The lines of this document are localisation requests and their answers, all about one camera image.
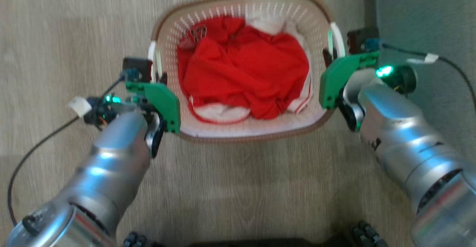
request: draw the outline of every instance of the gray wall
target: gray wall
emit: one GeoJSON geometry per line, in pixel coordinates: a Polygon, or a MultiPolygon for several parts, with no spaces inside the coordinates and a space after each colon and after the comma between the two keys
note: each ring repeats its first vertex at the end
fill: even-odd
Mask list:
{"type": "MultiPolygon", "coordinates": [[[[376,0],[380,35],[389,44],[445,56],[476,84],[476,0],[376,0]]],[[[382,61],[408,56],[383,52],[382,61]]],[[[476,112],[464,81],[448,65],[418,65],[411,99],[448,142],[474,160],[476,112]]]]}

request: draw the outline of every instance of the red stripe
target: red stripe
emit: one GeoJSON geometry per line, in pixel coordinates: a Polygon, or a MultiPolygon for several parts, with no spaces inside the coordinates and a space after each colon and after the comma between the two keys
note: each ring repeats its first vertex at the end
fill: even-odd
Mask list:
{"type": "Polygon", "coordinates": [[[298,108],[296,109],[296,111],[294,111],[294,113],[297,113],[299,111],[299,109],[307,102],[309,101],[309,99],[311,98],[311,82],[309,83],[309,92],[308,92],[308,97],[298,106],[298,108]]]}

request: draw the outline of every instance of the red clothing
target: red clothing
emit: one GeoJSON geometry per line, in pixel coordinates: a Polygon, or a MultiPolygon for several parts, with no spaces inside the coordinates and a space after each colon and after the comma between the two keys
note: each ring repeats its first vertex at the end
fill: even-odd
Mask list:
{"type": "Polygon", "coordinates": [[[268,35],[228,16],[194,25],[177,57],[191,111],[221,103],[249,108],[257,119],[273,119],[300,96],[309,73],[306,54],[293,36],[268,35]]]}

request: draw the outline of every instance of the green led light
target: green led light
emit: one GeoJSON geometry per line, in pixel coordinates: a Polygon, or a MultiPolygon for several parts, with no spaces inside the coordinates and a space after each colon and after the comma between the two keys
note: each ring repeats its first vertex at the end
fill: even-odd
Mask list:
{"type": "Polygon", "coordinates": [[[377,71],[375,72],[375,74],[377,75],[377,77],[381,78],[383,76],[388,76],[390,75],[390,73],[392,73],[393,71],[393,67],[391,66],[384,66],[380,69],[377,69],[377,71]]]}

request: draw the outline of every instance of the white tape label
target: white tape label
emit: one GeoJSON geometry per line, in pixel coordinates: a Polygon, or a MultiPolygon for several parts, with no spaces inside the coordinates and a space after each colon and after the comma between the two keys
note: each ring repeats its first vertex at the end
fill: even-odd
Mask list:
{"type": "Polygon", "coordinates": [[[72,108],[80,118],[92,110],[92,107],[88,101],[80,96],[73,98],[73,100],[68,103],[68,107],[72,108]]]}
{"type": "Polygon", "coordinates": [[[406,61],[412,64],[433,64],[438,60],[439,55],[437,54],[427,54],[425,60],[416,59],[416,58],[409,58],[406,61]]]}

